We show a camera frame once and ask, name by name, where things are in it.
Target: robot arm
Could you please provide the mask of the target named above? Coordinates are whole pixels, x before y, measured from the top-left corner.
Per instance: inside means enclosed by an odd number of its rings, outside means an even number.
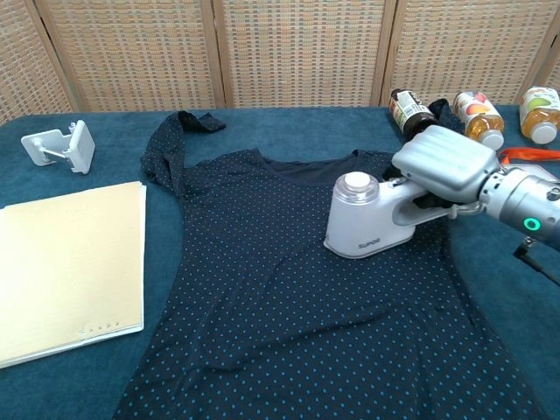
[[[560,185],[502,167],[494,150],[430,126],[393,156],[393,165],[439,198],[478,201],[496,220],[560,251]]]

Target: brown bottle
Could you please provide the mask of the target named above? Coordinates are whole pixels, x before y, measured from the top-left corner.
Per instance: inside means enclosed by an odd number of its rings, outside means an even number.
[[[411,90],[394,89],[391,92],[388,108],[404,134],[405,143],[431,125],[440,125],[436,116],[416,98]]]

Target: plastic bottle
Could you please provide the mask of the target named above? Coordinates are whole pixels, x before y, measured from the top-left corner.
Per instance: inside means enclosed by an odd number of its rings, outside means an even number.
[[[394,89],[388,103],[396,124],[404,134],[405,142],[431,125],[439,125],[439,121],[431,111],[416,97],[414,92],[405,89]]]
[[[560,128],[560,98],[550,87],[534,86],[525,92],[519,107],[521,133],[537,144],[554,140]]]
[[[481,92],[461,92],[453,101],[455,114],[465,123],[465,136],[497,151],[504,144],[504,120]]]

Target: phone holder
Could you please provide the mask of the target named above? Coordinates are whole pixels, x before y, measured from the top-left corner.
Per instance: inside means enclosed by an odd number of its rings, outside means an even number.
[[[24,136],[21,144],[37,166],[67,162],[72,172],[89,172],[95,143],[88,126],[78,120],[68,127],[70,134],[63,136],[59,129]]]

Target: polka dot fabric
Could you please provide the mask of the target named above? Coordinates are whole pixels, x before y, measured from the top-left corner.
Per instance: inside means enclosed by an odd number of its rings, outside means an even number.
[[[365,259],[323,246],[334,180],[381,178],[390,155],[242,150],[184,169],[183,128],[168,118],[143,161],[180,199],[184,249],[115,419],[546,418],[453,268],[444,220]]]

